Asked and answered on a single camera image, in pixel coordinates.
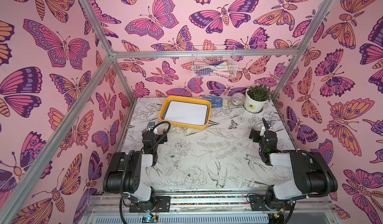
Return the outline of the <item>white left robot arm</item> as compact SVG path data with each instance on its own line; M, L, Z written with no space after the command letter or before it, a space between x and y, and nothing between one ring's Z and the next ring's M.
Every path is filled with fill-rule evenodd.
M168 199L156 197L153 187L141 182L143 168L155 167L158 161L158 147L167 142L167 134L171 129L168 121L162 121L149 127L142 133L142 149L127 152L116 152L105 174L102 188L107 194L120 195L119 211L129 207L129 212L153 213L167 211Z

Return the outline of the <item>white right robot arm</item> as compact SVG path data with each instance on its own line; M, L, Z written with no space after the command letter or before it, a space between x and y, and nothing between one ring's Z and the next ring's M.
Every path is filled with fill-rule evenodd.
M291 168L293 177L281 184L270 185L263 203L269 210L277 210L288 201L322 198L338 190L338 182L318 151L277 149L277 134L263 128L252 129L249 138L259 144L259 156L267 166Z

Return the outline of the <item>yellow plastic storage tray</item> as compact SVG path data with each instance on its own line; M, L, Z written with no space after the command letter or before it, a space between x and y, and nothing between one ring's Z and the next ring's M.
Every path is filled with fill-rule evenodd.
M172 95L165 99L159 119L173 126L204 130L210 113L211 103L205 99Z

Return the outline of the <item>blue-framed whiteboard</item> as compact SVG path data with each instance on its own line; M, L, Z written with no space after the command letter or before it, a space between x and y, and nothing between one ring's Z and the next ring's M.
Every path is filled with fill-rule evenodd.
M170 101L165 114L165 121L203 126L206 124L208 105L183 101Z

